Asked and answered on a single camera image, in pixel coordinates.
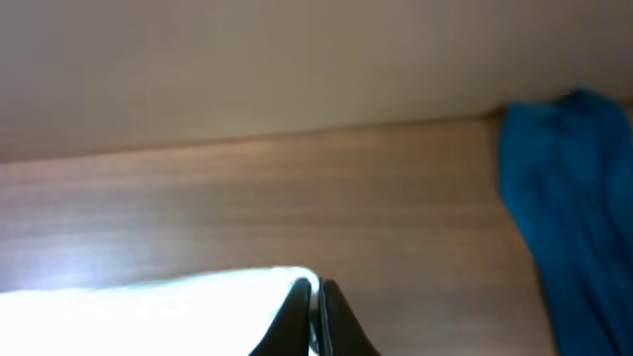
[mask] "blue cloth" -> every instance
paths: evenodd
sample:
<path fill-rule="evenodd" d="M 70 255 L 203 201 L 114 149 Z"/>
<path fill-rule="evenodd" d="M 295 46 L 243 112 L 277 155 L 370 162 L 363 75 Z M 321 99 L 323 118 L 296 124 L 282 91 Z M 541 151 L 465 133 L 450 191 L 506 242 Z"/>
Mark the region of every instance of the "blue cloth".
<path fill-rule="evenodd" d="M 622 109 L 589 90 L 511 103 L 498 160 L 560 354 L 633 355 L 633 146 Z"/>

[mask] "black tool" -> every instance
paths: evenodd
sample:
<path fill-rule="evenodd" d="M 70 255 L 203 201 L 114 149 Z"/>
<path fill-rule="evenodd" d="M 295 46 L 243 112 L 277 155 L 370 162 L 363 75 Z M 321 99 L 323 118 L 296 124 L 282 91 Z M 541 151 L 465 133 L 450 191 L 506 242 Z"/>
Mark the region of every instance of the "black tool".
<path fill-rule="evenodd" d="M 293 285 L 268 331 L 250 356 L 380 356 L 334 281 Z"/>

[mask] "brown wooden surface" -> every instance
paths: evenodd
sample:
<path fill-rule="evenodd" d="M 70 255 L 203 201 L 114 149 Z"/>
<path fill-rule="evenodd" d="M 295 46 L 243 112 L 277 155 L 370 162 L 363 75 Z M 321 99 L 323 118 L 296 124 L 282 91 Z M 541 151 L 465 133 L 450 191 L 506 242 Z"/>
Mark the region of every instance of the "brown wooden surface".
<path fill-rule="evenodd" d="M 384 355 L 553 355 L 482 121 L 0 166 L 3 290 L 305 265 Z"/>

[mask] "wall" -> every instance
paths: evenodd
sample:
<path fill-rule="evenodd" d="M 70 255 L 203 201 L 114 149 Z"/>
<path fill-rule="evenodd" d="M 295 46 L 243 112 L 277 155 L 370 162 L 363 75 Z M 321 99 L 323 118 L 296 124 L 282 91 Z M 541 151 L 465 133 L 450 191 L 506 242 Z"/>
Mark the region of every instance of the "wall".
<path fill-rule="evenodd" d="M 633 3 L 6 0 L 0 160 L 633 94 Z"/>

